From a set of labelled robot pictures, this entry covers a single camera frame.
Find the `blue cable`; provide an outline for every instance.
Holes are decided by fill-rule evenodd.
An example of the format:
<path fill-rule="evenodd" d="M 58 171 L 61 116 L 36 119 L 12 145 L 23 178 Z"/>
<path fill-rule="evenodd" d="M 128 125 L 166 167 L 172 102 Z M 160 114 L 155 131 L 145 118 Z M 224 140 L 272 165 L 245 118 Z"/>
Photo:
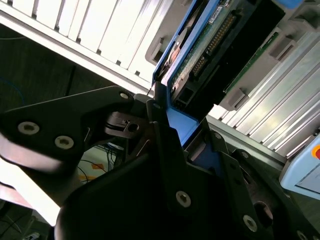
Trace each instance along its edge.
<path fill-rule="evenodd" d="M 5 79 L 3 79 L 2 77 L 0 77 L 0 81 L 10 85 L 11 87 L 13 87 L 17 92 L 18 94 L 20 95 L 21 97 L 21 100 L 22 100 L 22 105 L 25 105 L 25 99 L 24 99 L 24 96 L 22 95 L 21 91 L 19 90 L 19 88 L 17 88 L 12 82 L 10 81 L 7 81 Z"/>

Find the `screw head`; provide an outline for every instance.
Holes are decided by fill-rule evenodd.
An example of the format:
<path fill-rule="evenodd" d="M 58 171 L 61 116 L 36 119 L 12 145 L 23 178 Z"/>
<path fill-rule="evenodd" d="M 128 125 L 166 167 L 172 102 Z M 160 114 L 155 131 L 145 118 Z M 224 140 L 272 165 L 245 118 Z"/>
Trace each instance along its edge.
<path fill-rule="evenodd" d="M 249 158 L 249 155 L 246 152 L 242 151 L 241 154 L 242 156 L 244 156 L 245 159 Z"/>
<path fill-rule="evenodd" d="M 18 125 L 18 130 L 22 134 L 33 135 L 39 132 L 40 127 L 32 121 L 24 121 Z"/>
<path fill-rule="evenodd" d="M 120 93 L 120 96 L 123 98 L 123 99 L 128 99 L 129 96 L 123 92 Z"/>
<path fill-rule="evenodd" d="M 250 229 L 250 231 L 255 233 L 258 230 L 258 226 L 255 220 L 253 220 L 253 218 L 250 217 L 249 215 L 244 215 L 243 221 L 244 221 L 244 224 L 247 226 L 247 228 Z"/>
<path fill-rule="evenodd" d="M 222 138 L 221 135 L 220 135 L 219 133 L 217 133 L 217 132 L 214 133 L 214 136 L 215 136 L 217 139 L 221 139 L 221 138 Z"/>
<path fill-rule="evenodd" d="M 188 208 L 191 205 L 191 198 L 189 195 L 184 191 L 177 191 L 175 194 L 175 198 L 178 201 L 178 203 L 184 207 Z"/>
<path fill-rule="evenodd" d="M 74 146 L 75 142 L 69 136 L 58 136 L 54 140 L 54 144 L 60 149 L 68 150 Z"/>
<path fill-rule="evenodd" d="M 308 240 L 308 238 L 306 237 L 306 235 L 304 235 L 304 233 L 302 231 L 296 231 L 296 234 L 298 235 L 298 237 L 301 239 L 301 240 Z"/>

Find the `green circuit board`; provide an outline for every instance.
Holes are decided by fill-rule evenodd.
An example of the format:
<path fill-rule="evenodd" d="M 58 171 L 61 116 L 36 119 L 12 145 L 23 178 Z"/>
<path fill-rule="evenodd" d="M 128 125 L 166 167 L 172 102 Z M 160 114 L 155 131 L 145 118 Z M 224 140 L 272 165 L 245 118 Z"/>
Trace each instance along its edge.
<path fill-rule="evenodd" d="M 195 42 L 193 48 L 179 67 L 175 77 L 173 78 L 173 81 L 171 81 L 171 93 L 178 88 L 179 83 L 183 81 L 183 79 L 191 71 L 195 70 L 197 66 L 201 65 L 202 54 L 208 50 L 208 48 L 210 48 L 210 44 L 212 43 L 213 39 L 218 37 L 221 26 L 226 20 L 228 20 L 228 17 L 232 15 L 231 11 L 235 8 L 237 3 L 237 0 L 233 0 L 228 2 L 227 5 L 219 5 L 216 8 L 210 20 L 204 27 L 202 33 Z"/>

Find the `orange label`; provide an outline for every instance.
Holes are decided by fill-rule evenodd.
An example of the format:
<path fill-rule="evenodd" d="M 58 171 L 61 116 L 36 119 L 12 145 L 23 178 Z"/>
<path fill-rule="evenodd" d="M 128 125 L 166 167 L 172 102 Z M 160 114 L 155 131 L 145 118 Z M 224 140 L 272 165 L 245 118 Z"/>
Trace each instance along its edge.
<path fill-rule="evenodd" d="M 319 155 L 320 155 L 320 145 L 317 145 L 317 146 L 315 146 L 313 149 L 312 149 L 312 152 L 311 152 L 311 154 L 312 154 L 312 157 L 314 157 L 314 158 L 316 158 L 316 159 L 320 159 L 319 158 Z"/>
<path fill-rule="evenodd" d="M 105 169 L 105 166 L 101 163 L 91 164 L 92 169 Z"/>

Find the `circuit board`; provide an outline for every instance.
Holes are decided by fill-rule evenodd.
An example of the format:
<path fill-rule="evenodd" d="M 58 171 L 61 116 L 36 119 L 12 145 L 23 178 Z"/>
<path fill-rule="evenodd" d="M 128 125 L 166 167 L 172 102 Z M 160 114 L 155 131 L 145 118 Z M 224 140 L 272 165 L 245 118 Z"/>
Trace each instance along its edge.
<path fill-rule="evenodd" d="M 214 52 L 224 34 L 227 33 L 229 27 L 236 19 L 236 16 L 231 12 L 235 9 L 237 4 L 237 0 L 225 1 L 221 2 L 216 8 L 193 48 L 184 59 L 175 77 L 171 81 L 171 96 L 174 94 L 175 90 L 178 89 L 181 81 L 187 78 L 190 73 L 194 76 L 198 74 L 206 62 L 204 54 L 210 55 Z"/>

